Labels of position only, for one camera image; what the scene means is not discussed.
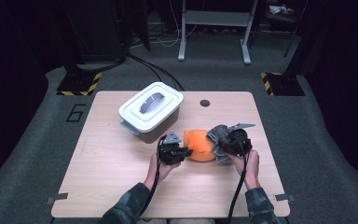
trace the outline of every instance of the container lid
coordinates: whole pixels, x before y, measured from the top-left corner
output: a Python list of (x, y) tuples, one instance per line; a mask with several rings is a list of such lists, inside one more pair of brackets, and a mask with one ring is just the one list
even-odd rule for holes
[(154, 82), (120, 107), (118, 114), (141, 133), (155, 129), (183, 102), (181, 92)]

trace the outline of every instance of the sleeve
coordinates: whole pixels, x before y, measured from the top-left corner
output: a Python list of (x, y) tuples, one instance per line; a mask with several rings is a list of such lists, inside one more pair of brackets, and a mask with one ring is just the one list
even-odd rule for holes
[(149, 194), (149, 189), (144, 184), (138, 183), (123, 194), (120, 200), (103, 214), (102, 219), (100, 219), (98, 223), (136, 223)]
[(274, 206), (262, 188), (246, 191), (245, 197), (251, 224), (281, 224), (274, 214)]

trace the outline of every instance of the wooden table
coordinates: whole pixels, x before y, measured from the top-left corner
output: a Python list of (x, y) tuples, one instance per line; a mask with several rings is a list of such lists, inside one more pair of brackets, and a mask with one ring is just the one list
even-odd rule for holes
[[(157, 142), (146, 144), (119, 123), (121, 105), (137, 91), (100, 91), (96, 94), (59, 193), (66, 200), (55, 202), (54, 217), (101, 217), (128, 189), (144, 182), (150, 156)], [(259, 181), (278, 217), (290, 213), (288, 202), (276, 202), (273, 194), (284, 193), (255, 100), (243, 91), (184, 91), (179, 119), (167, 130), (183, 138), (184, 130), (211, 130), (219, 124), (253, 123), (247, 128), (260, 155)], [(210, 106), (200, 105), (201, 100)], [(161, 182), (143, 217), (227, 217), (240, 180), (234, 165), (216, 161), (185, 161)], [(243, 185), (233, 216), (247, 217)]]

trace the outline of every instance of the dark curtain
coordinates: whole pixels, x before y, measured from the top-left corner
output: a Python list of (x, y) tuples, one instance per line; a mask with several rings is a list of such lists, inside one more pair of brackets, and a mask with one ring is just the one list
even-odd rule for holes
[(5, 4), (45, 72), (63, 66), (51, 41), (54, 29), (59, 32), (74, 62), (83, 63), (62, 0), (5, 1)]
[[(52, 2), (52, 8), (58, 3)], [(63, 27), (67, 24), (59, 10), (51, 16)], [(49, 29), (39, 1), (0, 0), (0, 167), (44, 99), (46, 72), (62, 66), (48, 38)], [(70, 33), (64, 36), (70, 43)]]
[(285, 74), (306, 77), (327, 131), (358, 171), (358, 2), (311, 2)]

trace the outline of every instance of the white plastic container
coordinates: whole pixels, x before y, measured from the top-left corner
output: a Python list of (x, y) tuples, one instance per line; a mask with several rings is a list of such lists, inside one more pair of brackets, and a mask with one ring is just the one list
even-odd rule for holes
[(181, 92), (154, 82), (120, 107), (121, 123), (147, 144), (160, 138), (178, 119), (184, 96)]

